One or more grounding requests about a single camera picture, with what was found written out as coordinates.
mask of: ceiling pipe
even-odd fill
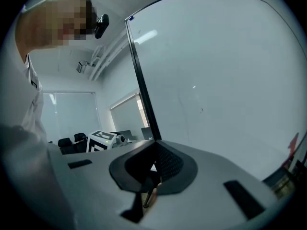
[[[128,45],[128,40],[125,40],[113,51],[113,53],[109,56],[109,58],[105,61],[105,63],[101,66],[101,68],[97,72],[94,81],[97,80],[102,70],[106,68],[112,62],[112,60],[120,53],[120,51],[122,51],[127,45]]]
[[[122,39],[123,36],[127,35],[126,29],[122,30],[120,32],[120,34],[118,34],[118,36],[112,41],[112,43],[110,44],[110,46],[104,51],[103,55],[101,56],[101,58],[99,59],[99,61],[97,62],[95,68],[93,69],[89,80],[92,80],[95,73],[97,72],[97,70],[100,68],[100,65],[102,64],[102,62],[104,61],[104,59],[106,57],[108,57],[108,54],[111,52],[111,50],[114,48],[114,46]]]
[[[94,61],[99,59],[98,54],[100,53],[102,48],[103,48],[102,45],[99,45],[99,46],[96,47],[94,53],[92,54],[92,59],[91,59],[91,64],[90,65],[93,65]]]

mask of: white shirt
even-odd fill
[[[42,85],[29,54],[23,62],[15,41],[18,17],[8,31],[0,52],[0,123],[9,127],[21,126],[47,141],[40,120],[44,104]]]

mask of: white device surface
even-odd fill
[[[97,130],[88,135],[86,152],[111,149],[116,143],[116,134]]]

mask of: black slot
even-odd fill
[[[68,163],[68,166],[71,169],[74,169],[74,168],[78,168],[78,167],[81,167],[81,166],[85,166],[85,165],[90,164],[90,163],[92,163],[92,161],[85,159],[85,160],[81,160],[81,161],[77,161],[77,162]]]
[[[140,193],[137,193],[134,198],[134,202],[131,209],[125,210],[122,217],[138,223],[143,217],[142,197]]]
[[[226,182],[224,186],[248,219],[254,218],[265,210],[238,181]]]

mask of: ceiling light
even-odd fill
[[[144,43],[145,41],[147,41],[147,40],[153,38],[153,37],[156,36],[157,34],[158,34],[158,33],[157,33],[156,30],[152,30],[152,31],[150,31],[150,32],[148,32],[148,33],[146,33],[146,34],[144,34],[143,36],[139,37],[138,39],[135,39],[135,40],[134,40],[134,43],[139,43],[139,44]]]
[[[54,98],[53,94],[49,94],[49,96],[50,96],[50,99],[52,101],[52,104],[56,105],[57,104],[56,99]]]

